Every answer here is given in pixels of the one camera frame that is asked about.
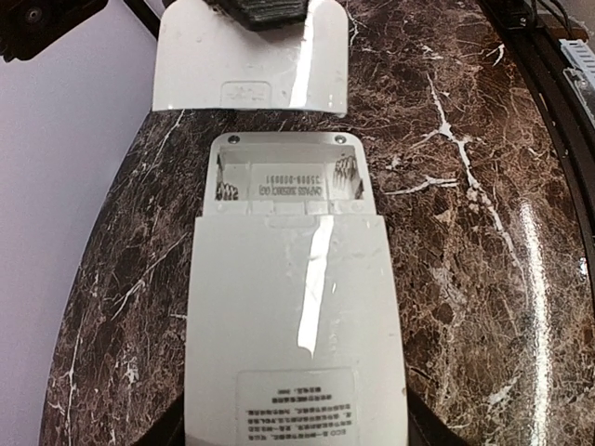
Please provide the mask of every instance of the white plastic casing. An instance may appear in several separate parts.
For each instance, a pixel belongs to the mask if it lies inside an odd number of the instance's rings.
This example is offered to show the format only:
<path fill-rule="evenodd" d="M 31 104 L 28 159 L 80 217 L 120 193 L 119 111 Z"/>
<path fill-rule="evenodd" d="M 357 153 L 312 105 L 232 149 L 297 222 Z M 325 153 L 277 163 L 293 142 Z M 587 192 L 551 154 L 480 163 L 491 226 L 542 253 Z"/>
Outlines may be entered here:
<path fill-rule="evenodd" d="M 349 25 L 335 0 L 311 0 L 305 25 L 252 33 L 203 0 L 163 15 L 153 109 L 347 113 Z"/>
<path fill-rule="evenodd" d="M 189 446 L 405 446 L 384 220 L 348 134 L 223 135 L 196 219 Z"/>

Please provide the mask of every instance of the battery spring contact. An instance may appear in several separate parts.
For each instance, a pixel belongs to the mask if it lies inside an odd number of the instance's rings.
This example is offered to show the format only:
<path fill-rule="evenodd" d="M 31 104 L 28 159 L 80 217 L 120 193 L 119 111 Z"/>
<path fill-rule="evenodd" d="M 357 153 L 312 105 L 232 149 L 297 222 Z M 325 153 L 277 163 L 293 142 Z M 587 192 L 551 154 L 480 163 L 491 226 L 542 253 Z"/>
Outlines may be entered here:
<path fill-rule="evenodd" d="M 364 181 L 360 179 L 360 184 L 358 185 L 357 189 L 355 190 L 355 199 L 361 200 L 364 196 Z"/>
<path fill-rule="evenodd" d="M 217 184 L 216 200 L 224 202 L 236 202 L 238 200 L 238 188 L 229 183 L 220 182 Z"/>
<path fill-rule="evenodd" d="M 347 180 L 353 181 L 356 175 L 357 160 L 355 159 L 355 156 L 346 156 L 335 163 L 335 172 L 333 174 L 333 182 L 335 184 L 340 184 Z"/>

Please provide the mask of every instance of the brown marble surface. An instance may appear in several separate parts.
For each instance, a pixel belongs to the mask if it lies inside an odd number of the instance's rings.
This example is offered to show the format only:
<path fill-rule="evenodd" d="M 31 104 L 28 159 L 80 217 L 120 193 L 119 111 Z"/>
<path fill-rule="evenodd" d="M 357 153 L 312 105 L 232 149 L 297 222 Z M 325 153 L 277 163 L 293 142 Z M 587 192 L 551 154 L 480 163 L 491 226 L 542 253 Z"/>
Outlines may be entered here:
<path fill-rule="evenodd" d="M 193 220 L 221 133 L 333 130 L 366 150 L 409 384 L 471 444 L 587 445 L 593 307 L 560 163 L 470 0 L 350 0 L 350 113 L 151 113 L 59 332 L 40 444 L 138 439 L 182 391 Z"/>

